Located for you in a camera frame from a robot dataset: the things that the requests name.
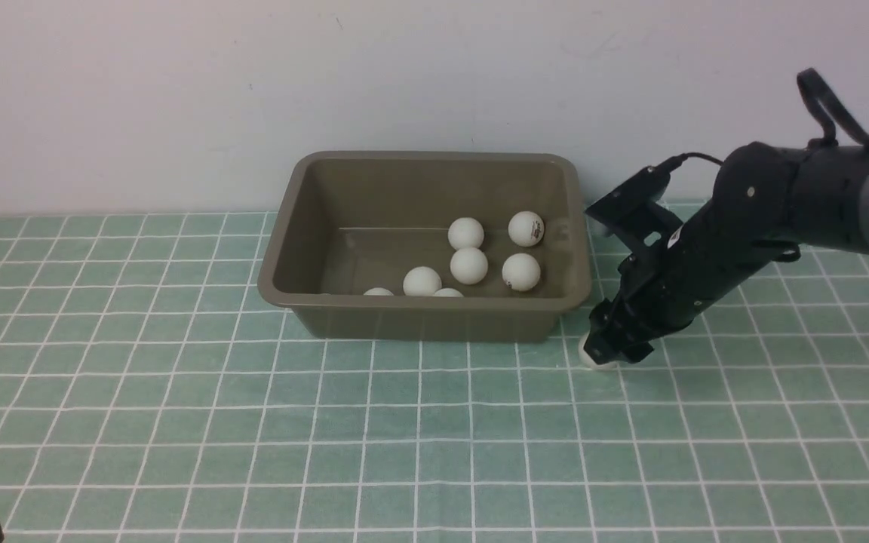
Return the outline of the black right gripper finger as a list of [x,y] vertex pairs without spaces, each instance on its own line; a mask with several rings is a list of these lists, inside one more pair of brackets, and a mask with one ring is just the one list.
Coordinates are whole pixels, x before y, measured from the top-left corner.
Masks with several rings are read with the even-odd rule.
[[615,357],[625,364],[638,364],[645,360],[649,354],[654,353],[655,348],[651,341],[638,340],[637,338],[620,337],[613,343]]
[[618,335],[619,329],[614,324],[591,324],[585,350],[596,360],[617,360],[613,343]]

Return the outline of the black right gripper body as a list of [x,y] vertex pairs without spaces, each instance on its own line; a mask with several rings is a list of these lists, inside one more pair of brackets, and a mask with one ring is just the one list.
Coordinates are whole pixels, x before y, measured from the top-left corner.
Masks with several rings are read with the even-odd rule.
[[590,324],[651,342],[686,329],[714,304],[714,230],[682,226],[648,253],[631,253],[619,274],[616,295],[594,307]]

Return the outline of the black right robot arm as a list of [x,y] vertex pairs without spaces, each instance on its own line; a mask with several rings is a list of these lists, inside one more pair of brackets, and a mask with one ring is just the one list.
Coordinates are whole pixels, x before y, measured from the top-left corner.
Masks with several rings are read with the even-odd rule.
[[630,250],[579,343],[589,367],[644,360],[653,340],[773,262],[799,260],[803,245],[869,255],[869,143],[742,146],[720,162],[711,198],[680,220],[658,199],[688,158],[645,167],[586,209]]

